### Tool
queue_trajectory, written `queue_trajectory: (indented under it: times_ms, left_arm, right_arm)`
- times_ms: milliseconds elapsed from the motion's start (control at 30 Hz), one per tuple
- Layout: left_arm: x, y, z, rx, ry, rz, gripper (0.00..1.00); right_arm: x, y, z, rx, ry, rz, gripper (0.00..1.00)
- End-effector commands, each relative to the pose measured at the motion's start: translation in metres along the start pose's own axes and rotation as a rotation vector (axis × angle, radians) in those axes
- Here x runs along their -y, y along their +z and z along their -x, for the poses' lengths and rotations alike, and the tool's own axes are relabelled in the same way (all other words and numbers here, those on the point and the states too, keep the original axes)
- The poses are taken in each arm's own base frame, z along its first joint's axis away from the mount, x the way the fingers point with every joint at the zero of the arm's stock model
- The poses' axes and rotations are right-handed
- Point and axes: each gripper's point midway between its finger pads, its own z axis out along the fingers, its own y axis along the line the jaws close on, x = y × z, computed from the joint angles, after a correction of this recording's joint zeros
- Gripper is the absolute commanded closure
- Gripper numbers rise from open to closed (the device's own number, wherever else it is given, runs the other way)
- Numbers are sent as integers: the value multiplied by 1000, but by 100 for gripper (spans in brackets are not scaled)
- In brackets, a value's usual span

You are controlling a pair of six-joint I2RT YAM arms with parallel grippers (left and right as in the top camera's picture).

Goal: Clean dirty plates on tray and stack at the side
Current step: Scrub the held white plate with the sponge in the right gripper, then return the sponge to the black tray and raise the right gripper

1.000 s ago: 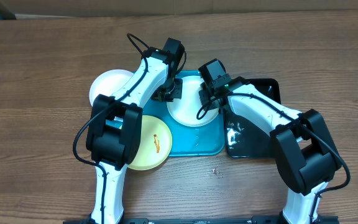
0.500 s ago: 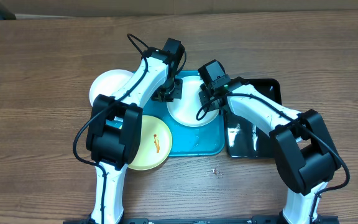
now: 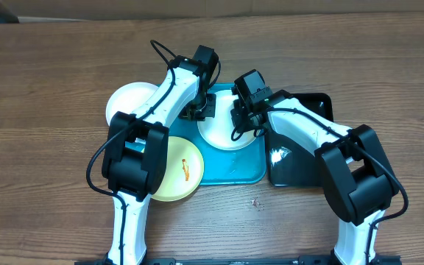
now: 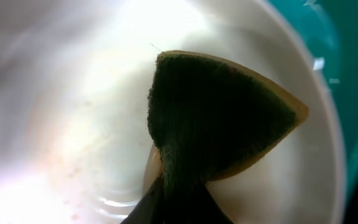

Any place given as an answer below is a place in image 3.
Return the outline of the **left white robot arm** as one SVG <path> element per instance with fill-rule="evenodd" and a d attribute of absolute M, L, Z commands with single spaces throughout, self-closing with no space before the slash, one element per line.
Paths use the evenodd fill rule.
<path fill-rule="evenodd" d="M 114 203 L 113 241 L 106 264 L 142 264 L 152 195 L 166 173 L 169 128 L 208 89 L 216 60 L 178 56 L 160 85 L 133 82 L 109 98 L 102 176 Z"/>

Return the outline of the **white plate with sauce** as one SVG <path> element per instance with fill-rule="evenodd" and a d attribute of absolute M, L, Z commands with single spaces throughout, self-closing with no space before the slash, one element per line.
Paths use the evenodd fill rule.
<path fill-rule="evenodd" d="M 231 90 L 217 91 L 215 95 L 215 116 L 197 122 L 200 135 L 211 146 L 225 151 L 238 150 L 250 145 L 255 140 L 251 131 L 245 132 L 237 141 L 231 140 L 234 126 L 230 111 L 238 96 L 232 95 Z"/>

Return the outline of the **yellow plate with sauce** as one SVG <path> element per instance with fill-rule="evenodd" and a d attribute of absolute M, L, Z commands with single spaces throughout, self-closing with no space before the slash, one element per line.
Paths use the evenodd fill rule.
<path fill-rule="evenodd" d="M 186 198 L 199 186 L 204 175 L 202 153 L 190 141 L 169 136 L 166 172 L 159 189 L 146 199 L 173 202 Z"/>

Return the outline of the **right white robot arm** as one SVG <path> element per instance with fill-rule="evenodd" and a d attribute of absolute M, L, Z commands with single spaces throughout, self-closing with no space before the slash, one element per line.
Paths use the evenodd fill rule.
<path fill-rule="evenodd" d="M 234 91 L 230 111 L 232 141 L 252 132 L 276 134 L 292 142 L 291 174 L 315 177 L 339 219 L 338 239 L 327 264 L 399 264 L 400 258 L 376 254 L 379 224 L 406 212 L 386 215 L 392 198 L 406 191 L 396 178 L 376 132 L 366 124 L 339 125 L 305 106 L 323 95 Z"/>

